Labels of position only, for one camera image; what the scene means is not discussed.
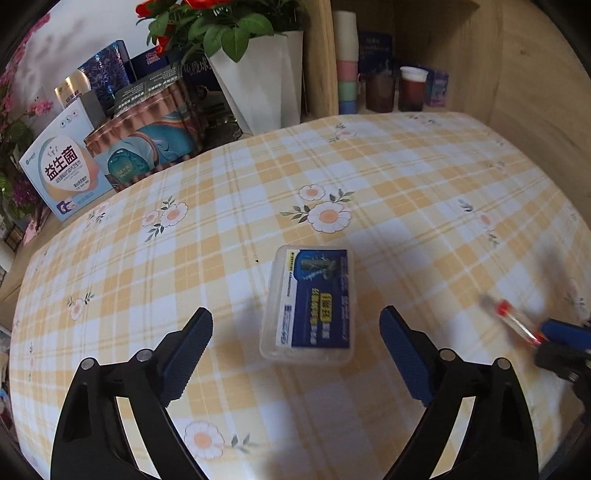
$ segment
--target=table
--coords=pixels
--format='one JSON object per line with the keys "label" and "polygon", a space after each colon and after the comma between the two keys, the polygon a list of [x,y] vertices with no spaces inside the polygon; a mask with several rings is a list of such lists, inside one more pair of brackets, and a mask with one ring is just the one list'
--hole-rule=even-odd
{"label": "table", "polygon": [[87,215],[90,210],[94,209],[105,200],[108,200],[114,194],[115,191],[112,190],[111,192],[101,195],[100,198],[81,208],[65,222],[60,222],[57,217],[51,213],[45,222],[43,229],[41,229],[41,232],[39,232],[29,244],[23,245],[21,243],[19,245],[12,268],[10,269],[10,272],[7,272],[2,285],[0,285],[0,325],[12,330],[12,321],[14,319],[14,311],[17,308],[17,300],[21,291],[22,279],[25,276],[25,271],[27,270],[33,255],[59,232],[66,229],[79,217]]}
{"label": "table", "polygon": [[[334,213],[299,215],[318,205]],[[344,367],[259,353],[271,263],[288,243],[353,252],[356,346]],[[379,312],[393,304],[439,348],[513,363],[544,463],[580,407],[479,296],[581,323],[590,248],[564,194],[466,115],[331,117],[220,147],[117,194],[33,256],[11,352],[23,452],[49,478],[79,362],[126,361],[203,306],[213,338],[168,412],[210,478],[381,479],[423,413],[379,336]],[[155,474],[128,403],[121,412],[140,467]],[[466,403],[439,472],[469,412]]]}

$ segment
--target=green paper cup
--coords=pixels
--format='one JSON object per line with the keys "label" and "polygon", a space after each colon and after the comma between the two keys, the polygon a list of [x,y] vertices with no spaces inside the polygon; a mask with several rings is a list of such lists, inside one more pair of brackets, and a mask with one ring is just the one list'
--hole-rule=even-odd
{"label": "green paper cup", "polygon": [[339,102],[357,100],[357,82],[339,82]]}

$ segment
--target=pink paper cup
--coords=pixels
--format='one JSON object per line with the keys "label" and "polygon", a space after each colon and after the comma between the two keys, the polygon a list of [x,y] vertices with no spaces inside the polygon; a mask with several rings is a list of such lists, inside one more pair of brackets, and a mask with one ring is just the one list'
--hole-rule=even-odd
{"label": "pink paper cup", "polygon": [[336,74],[340,82],[356,82],[358,63],[356,61],[337,60]]}

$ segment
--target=blue label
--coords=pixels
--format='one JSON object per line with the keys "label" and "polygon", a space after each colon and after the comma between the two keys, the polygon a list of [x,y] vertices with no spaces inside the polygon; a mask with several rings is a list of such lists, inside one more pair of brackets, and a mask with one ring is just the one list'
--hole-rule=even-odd
{"label": "blue label", "polygon": [[291,251],[284,319],[293,315],[291,346],[349,348],[349,266],[347,250]]}

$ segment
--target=blue paper cup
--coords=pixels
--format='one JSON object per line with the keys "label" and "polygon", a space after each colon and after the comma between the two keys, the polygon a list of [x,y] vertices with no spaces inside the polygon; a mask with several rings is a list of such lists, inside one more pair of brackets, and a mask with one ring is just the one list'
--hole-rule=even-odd
{"label": "blue paper cup", "polygon": [[339,115],[353,115],[357,113],[357,100],[339,102]]}

